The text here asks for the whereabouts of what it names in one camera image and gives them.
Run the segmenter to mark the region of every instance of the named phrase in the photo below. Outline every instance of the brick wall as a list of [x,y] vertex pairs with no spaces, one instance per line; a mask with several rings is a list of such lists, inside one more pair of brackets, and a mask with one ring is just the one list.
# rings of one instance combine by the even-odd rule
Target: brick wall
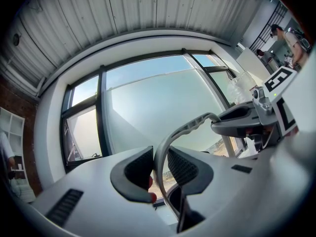
[[25,118],[23,131],[23,156],[26,174],[35,196],[42,192],[34,157],[34,122],[37,102],[8,83],[0,76],[0,107]]

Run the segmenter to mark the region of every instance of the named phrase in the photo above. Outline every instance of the window frame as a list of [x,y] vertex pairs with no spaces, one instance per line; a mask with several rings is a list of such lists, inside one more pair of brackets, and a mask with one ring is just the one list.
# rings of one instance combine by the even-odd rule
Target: window frame
[[[198,60],[193,56],[193,54],[210,55],[211,58],[214,60],[215,64],[221,64],[223,66],[203,67],[198,62]],[[161,58],[161,57],[167,57],[167,56],[174,56],[174,55],[184,56],[184,58],[186,58],[193,67],[199,70],[201,77],[207,82],[210,89],[215,93],[214,95],[215,97],[217,97],[217,101],[222,106],[223,110],[226,110],[230,107],[226,97],[224,96],[223,92],[221,91],[221,89],[219,88],[215,80],[210,76],[210,73],[226,71],[230,78],[235,78],[236,76],[233,70],[231,70],[228,66],[225,66],[226,64],[212,50],[210,51],[186,50],[185,48],[183,48],[181,50],[163,51],[163,52],[139,55],[139,56],[127,58],[127,59],[109,64],[107,66],[102,65],[96,71],[82,77],[76,82],[68,85],[66,88],[64,99],[63,99],[62,110],[61,110],[61,119],[60,119],[60,145],[61,145],[63,164],[64,164],[66,173],[68,173],[69,171],[71,171],[72,169],[74,169],[75,167],[79,166],[80,164],[84,162],[96,159],[96,158],[91,158],[91,159],[82,159],[82,160],[77,160],[77,161],[68,161],[68,156],[66,155],[66,150],[65,150],[66,148],[65,146],[67,142],[65,141],[65,137],[63,134],[64,124],[67,118],[75,115],[76,113],[84,111],[85,109],[91,106],[95,105],[96,107],[97,129],[98,129],[98,137],[99,137],[102,157],[107,157],[113,154],[113,146],[112,146],[112,142],[110,138],[110,133],[108,130],[109,126],[107,124],[107,117],[105,113],[106,108],[102,108],[102,106],[105,106],[106,104],[106,101],[105,101],[106,72],[115,68],[119,68],[124,65],[135,63],[135,62]],[[74,96],[75,87],[95,76],[98,76],[97,94],[70,107],[70,103],[72,102],[72,99]],[[245,150],[245,142],[242,139],[236,139],[236,143],[237,143],[238,152],[240,155],[241,152]]]

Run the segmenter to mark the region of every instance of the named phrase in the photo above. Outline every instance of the gray curved handle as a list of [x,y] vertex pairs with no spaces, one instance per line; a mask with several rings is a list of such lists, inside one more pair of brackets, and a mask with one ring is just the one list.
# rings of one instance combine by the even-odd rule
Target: gray curved handle
[[[163,171],[164,160],[165,160],[166,155],[168,153],[168,149],[173,141],[175,141],[176,139],[178,139],[182,135],[189,134],[192,131],[198,129],[200,127],[200,125],[202,125],[205,122],[205,120],[207,120],[207,119],[210,119],[213,122],[220,122],[221,121],[217,115],[215,115],[213,113],[205,113],[205,114],[195,118],[194,120],[186,123],[182,127],[178,128],[177,130],[172,132],[171,134],[169,134],[169,136],[167,136],[159,144],[159,146],[157,147],[156,153],[155,153],[155,158],[154,158],[154,179],[155,179],[155,182],[161,190],[161,193],[164,197],[164,201],[173,210],[173,212],[176,214],[176,216],[178,218],[179,218],[179,213],[177,212],[177,210],[175,208],[173,208],[172,204],[170,203],[170,201],[166,195],[166,190],[163,186],[162,171]],[[231,143],[229,137],[222,136],[222,138],[223,138],[223,142],[226,146],[229,157],[234,157],[235,153],[234,153],[233,146],[232,146],[232,143]]]

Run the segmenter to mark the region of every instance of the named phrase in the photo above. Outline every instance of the window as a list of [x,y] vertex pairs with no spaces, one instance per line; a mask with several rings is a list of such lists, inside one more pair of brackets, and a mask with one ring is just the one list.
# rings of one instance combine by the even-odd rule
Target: window
[[[198,59],[202,67],[190,59]],[[183,49],[164,57],[128,62],[110,65],[111,69],[103,66],[99,75],[94,73],[68,87],[61,123],[66,170],[143,146],[153,146],[155,152],[161,141],[183,124],[206,112],[220,114],[222,105],[208,79],[223,93],[222,99],[229,100],[226,90],[233,74],[209,54],[191,55]],[[228,156],[222,137],[210,125],[206,120],[172,145]],[[231,142],[236,152],[241,149],[238,140],[231,138]],[[176,181],[167,159],[163,172],[168,191]],[[155,182],[150,192],[162,197]]]

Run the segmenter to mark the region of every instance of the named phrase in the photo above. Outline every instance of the corrugated metal ceiling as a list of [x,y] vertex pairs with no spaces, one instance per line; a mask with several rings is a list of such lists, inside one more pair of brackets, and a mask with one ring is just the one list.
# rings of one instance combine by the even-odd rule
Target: corrugated metal ceiling
[[[120,33],[179,28],[230,41],[237,27],[248,25],[249,8],[255,4],[255,0],[29,0],[1,52],[36,87],[79,51]],[[12,43],[14,34],[20,36],[18,46]]]

